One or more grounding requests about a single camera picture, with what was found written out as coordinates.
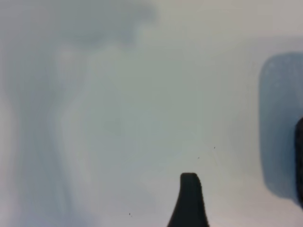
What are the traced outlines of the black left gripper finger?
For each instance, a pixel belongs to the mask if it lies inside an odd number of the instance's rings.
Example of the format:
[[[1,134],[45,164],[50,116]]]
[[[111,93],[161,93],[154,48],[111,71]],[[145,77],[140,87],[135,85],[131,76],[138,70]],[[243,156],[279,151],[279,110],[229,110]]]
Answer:
[[[180,175],[180,189],[168,227],[209,227],[202,185],[195,173]]]

